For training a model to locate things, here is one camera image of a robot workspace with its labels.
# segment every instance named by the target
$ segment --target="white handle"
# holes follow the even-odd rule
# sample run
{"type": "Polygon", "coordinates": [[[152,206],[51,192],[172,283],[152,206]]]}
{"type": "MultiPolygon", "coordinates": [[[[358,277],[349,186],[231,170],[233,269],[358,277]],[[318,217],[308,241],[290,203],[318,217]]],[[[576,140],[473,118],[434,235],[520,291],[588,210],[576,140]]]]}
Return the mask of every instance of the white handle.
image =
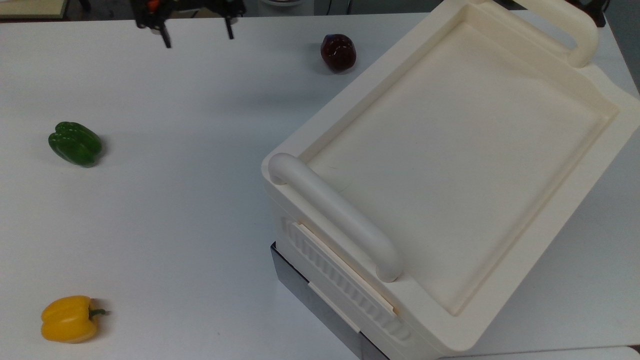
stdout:
{"type": "Polygon", "coordinates": [[[565,0],[515,1],[573,37],[577,45],[569,53],[569,65],[581,68],[591,61],[598,49],[598,28],[589,15],[565,0]]]}
{"type": "Polygon", "coordinates": [[[307,164],[290,154],[269,159],[276,185],[288,184],[354,241],[375,263],[381,281],[393,282],[403,271],[402,258],[387,235],[324,182],[307,164]]]}

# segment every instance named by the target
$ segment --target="green bell pepper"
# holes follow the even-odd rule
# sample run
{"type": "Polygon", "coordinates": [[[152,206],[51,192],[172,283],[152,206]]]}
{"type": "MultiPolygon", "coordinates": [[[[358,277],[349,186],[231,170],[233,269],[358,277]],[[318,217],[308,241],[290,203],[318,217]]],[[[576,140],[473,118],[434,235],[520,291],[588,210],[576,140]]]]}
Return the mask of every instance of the green bell pepper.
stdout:
{"type": "Polygon", "coordinates": [[[63,121],[49,135],[49,146],[64,160],[82,167],[95,165],[102,151],[98,135],[77,122],[63,121]]]}

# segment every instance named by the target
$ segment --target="floor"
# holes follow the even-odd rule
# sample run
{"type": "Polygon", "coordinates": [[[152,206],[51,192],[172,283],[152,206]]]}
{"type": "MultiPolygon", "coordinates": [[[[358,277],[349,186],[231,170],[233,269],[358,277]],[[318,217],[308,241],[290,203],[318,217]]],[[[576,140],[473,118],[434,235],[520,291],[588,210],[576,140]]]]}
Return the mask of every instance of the floor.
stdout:
{"type": "MultiPolygon", "coordinates": [[[[248,15],[255,15],[255,2],[259,0],[244,0],[248,15]]],[[[367,7],[361,5],[357,7],[357,2],[366,0],[353,0],[354,8],[358,8],[359,13],[367,13],[367,7]]],[[[67,19],[71,21],[84,20],[133,20],[133,14],[129,0],[90,0],[92,9],[90,12],[84,12],[78,0],[69,0],[67,8],[67,19]]],[[[394,12],[412,12],[416,10],[430,11],[436,6],[440,0],[422,0],[405,2],[405,8],[394,8],[394,12]]],[[[517,5],[512,0],[496,0],[505,7],[514,8],[517,5]]],[[[332,8],[331,14],[338,15],[342,10],[336,6],[338,1],[332,8]]],[[[316,15],[326,13],[326,8],[330,4],[329,0],[316,0],[316,15]]],[[[636,82],[636,87],[640,88],[640,1],[638,0],[611,0],[610,6],[606,11],[607,19],[620,45],[622,55],[627,62],[631,71],[631,76],[636,82]]]]}

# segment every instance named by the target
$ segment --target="yellow bell pepper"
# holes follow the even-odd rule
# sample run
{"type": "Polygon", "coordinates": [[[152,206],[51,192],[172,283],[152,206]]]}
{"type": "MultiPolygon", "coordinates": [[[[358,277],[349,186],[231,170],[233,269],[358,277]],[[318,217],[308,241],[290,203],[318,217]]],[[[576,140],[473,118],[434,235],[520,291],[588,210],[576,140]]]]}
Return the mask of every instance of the yellow bell pepper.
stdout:
{"type": "Polygon", "coordinates": [[[91,298],[82,295],[64,297],[42,311],[40,332],[49,341],[80,343],[98,331],[98,314],[106,315],[106,312],[94,309],[91,298]]]}

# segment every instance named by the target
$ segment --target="bell pepper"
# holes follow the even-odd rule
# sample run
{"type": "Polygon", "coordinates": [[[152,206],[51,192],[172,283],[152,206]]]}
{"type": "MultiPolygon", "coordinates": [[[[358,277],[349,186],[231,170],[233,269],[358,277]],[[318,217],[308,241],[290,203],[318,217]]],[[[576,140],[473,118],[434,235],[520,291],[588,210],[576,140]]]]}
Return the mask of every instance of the bell pepper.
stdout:
{"type": "Polygon", "coordinates": [[[64,160],[82,167],[93,166],[102,151],[100,138],[77,122],[63,121],[49,135],[49,146],[64,160]]]}
{"type": "Polygon", "coordinates": [[[353,41],[343,34],[329,34],[320,45],[320,55],[333,72],[350,69],[356,63],[356,48],[353,41]]]}
{"type": "Polygon", "coordinates": [[[89,297],[64,297],[52,302],[42,311],[40,332],[49,341],[80,343],[96,334],[97,315],[100,314],[106,315],[106,311],[95,309],[89,297]]]}

